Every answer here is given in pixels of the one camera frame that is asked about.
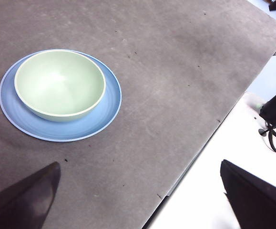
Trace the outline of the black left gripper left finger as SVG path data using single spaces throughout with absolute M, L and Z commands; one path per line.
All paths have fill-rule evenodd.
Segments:
M 61 167 L 40 169 L 0 192 L 0 229 L 40 229 L 54 202 Z

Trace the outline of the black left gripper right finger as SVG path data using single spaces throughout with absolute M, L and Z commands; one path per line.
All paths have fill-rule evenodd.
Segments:
M 276 187 L 223 160 L 220 176 L 242 229 L 276 229 Z

